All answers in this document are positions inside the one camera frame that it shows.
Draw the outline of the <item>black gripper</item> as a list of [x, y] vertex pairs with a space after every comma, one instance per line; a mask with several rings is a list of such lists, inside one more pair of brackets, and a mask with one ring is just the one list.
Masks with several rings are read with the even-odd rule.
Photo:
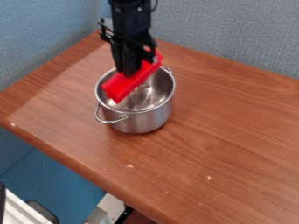
[[156, 42], [150, 29], [158, 4], [152, 0], [107, 1], [112, 22], [99, 20], [100, 38], [111, 44], [116, 70], [131, 77], [142, 69], [142, 60], [155, 61]]

